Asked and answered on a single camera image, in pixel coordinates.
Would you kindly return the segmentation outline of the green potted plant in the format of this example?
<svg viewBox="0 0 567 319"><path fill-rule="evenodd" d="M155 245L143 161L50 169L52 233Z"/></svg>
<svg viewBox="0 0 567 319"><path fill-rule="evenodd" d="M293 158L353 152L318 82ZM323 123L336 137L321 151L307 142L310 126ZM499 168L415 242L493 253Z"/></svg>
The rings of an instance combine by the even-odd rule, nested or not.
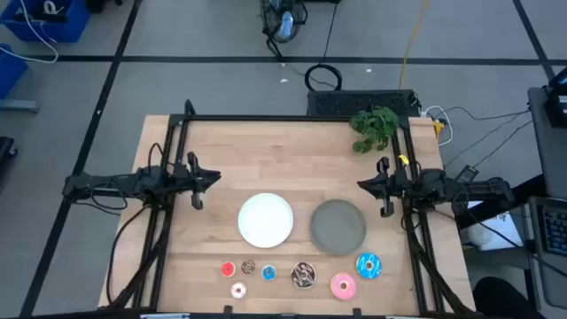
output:
<svg viewBox="0 0 567 319"><path fill-rule="evenodd" d="M359 111L349 121L350 128L360 135L353 143L353 150L358 153L383 151L397 132L398 125L398 115L388 107L377 105Z"/></svg>

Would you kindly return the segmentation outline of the large blue iced donut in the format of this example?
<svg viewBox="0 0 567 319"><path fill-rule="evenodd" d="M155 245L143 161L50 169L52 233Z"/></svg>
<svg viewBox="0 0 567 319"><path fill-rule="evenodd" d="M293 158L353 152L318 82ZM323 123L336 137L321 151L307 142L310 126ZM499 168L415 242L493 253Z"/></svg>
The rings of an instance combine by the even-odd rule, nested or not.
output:
<svg viewBox="0 0 567 319"><path fill-rule="evenodd" d="M382 261L372 252L361 253L355 266L358 274L364 279L376 279L381 276L383 270Z"/></svg>

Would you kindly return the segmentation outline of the large chocolate iced donut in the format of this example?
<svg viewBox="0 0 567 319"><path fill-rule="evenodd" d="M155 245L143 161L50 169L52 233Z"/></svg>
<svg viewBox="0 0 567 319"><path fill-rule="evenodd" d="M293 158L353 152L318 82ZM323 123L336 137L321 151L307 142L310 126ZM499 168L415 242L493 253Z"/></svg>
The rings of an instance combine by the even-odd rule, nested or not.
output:
<svg viewBox="0 0 567 319"><path fill-rule="evenodd" d="M291 269L290 278L296 288L309 289L315 284L316 271L312 264L300 261Z"/></svg>

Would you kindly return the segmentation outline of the black computer case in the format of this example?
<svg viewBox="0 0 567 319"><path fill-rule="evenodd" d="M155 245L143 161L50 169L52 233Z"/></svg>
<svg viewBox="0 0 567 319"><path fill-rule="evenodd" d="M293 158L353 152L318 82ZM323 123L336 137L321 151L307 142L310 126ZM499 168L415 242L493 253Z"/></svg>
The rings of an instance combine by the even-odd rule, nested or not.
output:
<svg viewBox="0 0 567 319"><path fill-rule="evenodd" d="M353 116L371 106L391 108L399 116L417 117L421 103L411 89L333 90L307 93L307 114L313 116Z"/></svg>

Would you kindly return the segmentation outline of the black metal beam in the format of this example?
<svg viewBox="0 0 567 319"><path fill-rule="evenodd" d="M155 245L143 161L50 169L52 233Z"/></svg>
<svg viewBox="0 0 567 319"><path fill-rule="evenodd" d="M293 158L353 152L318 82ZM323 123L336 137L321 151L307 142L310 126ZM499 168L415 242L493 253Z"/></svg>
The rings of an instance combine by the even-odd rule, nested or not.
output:
<svg viewBox="0 0 567 319"><path fill-rule="evenodd" d="M547 189L543 175L537 175L515 187L500 177L494 177L486 182L467 184L452 208L457 210L458 228L464 229L520 207L530 197L545 196Z"/></svg>

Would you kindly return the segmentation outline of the grey round plate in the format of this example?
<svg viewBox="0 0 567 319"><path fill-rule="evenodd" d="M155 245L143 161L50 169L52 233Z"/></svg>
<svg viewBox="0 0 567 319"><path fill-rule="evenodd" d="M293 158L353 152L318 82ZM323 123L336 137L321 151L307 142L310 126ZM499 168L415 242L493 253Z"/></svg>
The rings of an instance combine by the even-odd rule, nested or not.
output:
<svg viewBox="0 0 567 319"><path fill-rule="evenodd" d="M313 244L322 252L343 256L358 250L367 234L363 212L343 199L321 203L310 221Z"/></svg>

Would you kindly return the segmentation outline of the black floor fan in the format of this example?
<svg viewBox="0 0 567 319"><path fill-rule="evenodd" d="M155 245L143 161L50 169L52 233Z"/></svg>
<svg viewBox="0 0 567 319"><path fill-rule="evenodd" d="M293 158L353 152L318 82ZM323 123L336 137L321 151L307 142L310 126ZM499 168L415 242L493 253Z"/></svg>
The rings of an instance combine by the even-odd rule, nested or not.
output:
<svg viewBox="0 0 567 319"><path fill-rule="evenodd" d="M304 0L260 0L260 18L268 49L283 61L278 45L293 40L307 22Z"/></svg>

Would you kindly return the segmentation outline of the white paper sheet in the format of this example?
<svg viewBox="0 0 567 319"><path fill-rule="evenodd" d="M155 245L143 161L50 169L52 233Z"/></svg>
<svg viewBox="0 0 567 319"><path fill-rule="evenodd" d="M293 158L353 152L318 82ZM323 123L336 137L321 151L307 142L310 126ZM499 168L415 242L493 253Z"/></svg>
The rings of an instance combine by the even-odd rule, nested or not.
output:
<svg viewBox="0 0 567 319"><path fill-rule="evenodd" d="M460 240L466 247L479 251L495 251L523 246L516 224L509 212L473 224L460 230Z"/></svg>

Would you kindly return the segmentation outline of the large pink iced donut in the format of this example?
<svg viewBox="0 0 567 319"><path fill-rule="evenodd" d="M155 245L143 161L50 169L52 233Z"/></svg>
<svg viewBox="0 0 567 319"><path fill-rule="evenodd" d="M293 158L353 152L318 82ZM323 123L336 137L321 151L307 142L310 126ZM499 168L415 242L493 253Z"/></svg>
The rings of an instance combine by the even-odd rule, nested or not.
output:
<svg viewBox="0 0 567 319"><path fill-rule="evenodd" d="M339 300L351 300L357 293L357 283L347 273L337 273L330 280L330 290Z"/></svg>

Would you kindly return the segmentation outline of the grey desk top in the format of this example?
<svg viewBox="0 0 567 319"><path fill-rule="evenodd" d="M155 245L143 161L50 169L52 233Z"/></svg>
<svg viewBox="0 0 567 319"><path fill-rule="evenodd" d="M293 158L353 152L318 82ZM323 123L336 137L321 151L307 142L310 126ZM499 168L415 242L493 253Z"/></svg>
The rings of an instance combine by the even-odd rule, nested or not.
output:
<svg viewBox="0 0 567 319"><path fill-rule="evenodd" d="M527 94L547 194L567 200L567 127L552 125L543 88L529 88Z"/></svg>
<svg viewBox="0 0 567 319"><path fill-rule="evenodd" d="M530 198L531 216L536 264L544 300L549 306L567 310L567 256L549 253L544 247L541 227L543 208L567 212L567 201L555 198Z"/></svg>

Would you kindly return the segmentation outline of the black cart base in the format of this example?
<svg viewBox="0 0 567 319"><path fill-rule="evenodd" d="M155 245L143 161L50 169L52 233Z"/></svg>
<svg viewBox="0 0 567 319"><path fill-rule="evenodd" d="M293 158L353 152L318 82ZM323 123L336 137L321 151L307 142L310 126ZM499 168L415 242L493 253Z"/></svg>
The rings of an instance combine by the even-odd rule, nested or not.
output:
<svg viewBox="0 0 567 319"><path fill-rule="evenodd" d="M14 139L0 136L0 172L7 168L12 159L18 154Z"/></svg>

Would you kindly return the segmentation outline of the black power adapter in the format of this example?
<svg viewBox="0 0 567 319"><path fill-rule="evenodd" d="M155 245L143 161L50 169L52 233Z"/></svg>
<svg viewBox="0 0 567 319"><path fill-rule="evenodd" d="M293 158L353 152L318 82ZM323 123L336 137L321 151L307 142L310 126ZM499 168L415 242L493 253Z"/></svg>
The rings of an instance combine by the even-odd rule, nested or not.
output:
<svg viewBox="0 0 567 319"><path fill-rule="evenodd" d="M477 175L478 171L474 167L466 165L455 179L459 183L470 183Z"/></svg>

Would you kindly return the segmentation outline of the grey flat board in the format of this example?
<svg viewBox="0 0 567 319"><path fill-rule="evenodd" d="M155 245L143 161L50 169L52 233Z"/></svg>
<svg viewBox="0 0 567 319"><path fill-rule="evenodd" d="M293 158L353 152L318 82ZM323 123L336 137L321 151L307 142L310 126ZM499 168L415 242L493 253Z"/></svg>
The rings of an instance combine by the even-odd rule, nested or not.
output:
<svg viewBox="0 0 567 319"><path fill-rule="evenodd" d="M0 100L0 111L37 113L39 107L34 100L4 99Z"/></svg>

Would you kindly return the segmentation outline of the white round plate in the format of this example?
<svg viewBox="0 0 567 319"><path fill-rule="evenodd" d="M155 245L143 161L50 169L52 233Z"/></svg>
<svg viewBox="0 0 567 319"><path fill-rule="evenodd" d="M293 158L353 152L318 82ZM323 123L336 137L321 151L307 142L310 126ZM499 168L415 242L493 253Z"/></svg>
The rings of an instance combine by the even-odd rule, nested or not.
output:
<svg viewBox="0 0 567 319"><path fill-rule="evenodd" d="M274 193L259 193L241 206L237 226L242 238L258 248L273 248L291 234L294 215L290 204Z"/></svg>

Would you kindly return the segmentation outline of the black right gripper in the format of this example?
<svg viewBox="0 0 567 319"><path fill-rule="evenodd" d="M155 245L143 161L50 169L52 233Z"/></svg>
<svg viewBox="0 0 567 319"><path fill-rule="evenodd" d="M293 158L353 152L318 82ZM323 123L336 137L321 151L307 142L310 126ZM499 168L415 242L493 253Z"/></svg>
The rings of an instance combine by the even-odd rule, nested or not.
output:
<svg viewBox="0 0 567 319"><path fill-rule="evenodd" d="M391 197L402 198L405 191L408 191L411 188L410 181L408 180L406 173L406 166L404 166L402 162L401 168L396 169L392 175L388 174L389 168L389 159L387 157L382 157L377 163L378 175L367 180L357 182L363 190L372 195L375 199L383 200L383 207L380 209L380 215L384 218L390 217L394 213ZM368 187L376 185L378 185L377 189Z"/></svg>

